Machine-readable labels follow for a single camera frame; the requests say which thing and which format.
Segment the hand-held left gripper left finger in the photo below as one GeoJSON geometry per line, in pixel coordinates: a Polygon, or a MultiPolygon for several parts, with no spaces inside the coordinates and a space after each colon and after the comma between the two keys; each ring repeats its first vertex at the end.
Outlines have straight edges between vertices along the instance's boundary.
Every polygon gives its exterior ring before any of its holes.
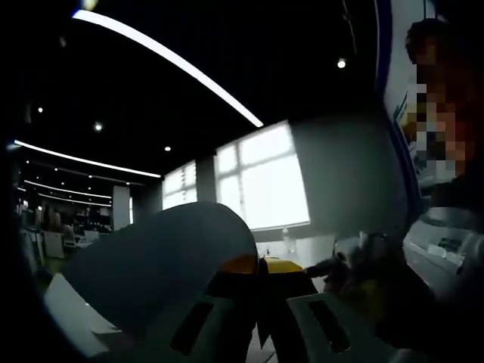
{"type": "Polygon", "coordinates": [[[205,290],[163,308],[147,330],[146,362],[244,362],[256,325],[260,259],[222,264],[205,290]]]}

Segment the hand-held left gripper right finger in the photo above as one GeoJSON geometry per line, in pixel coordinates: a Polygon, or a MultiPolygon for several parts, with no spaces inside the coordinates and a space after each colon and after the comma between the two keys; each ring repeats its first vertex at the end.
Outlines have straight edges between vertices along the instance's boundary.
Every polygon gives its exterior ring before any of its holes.
{"type": "Polygon", "coordinates": [[[383,342],[369,324],[329,293],[319,293],[294,262],[260,260],[260,336],[279,362],[382,362],[383,342]]]}

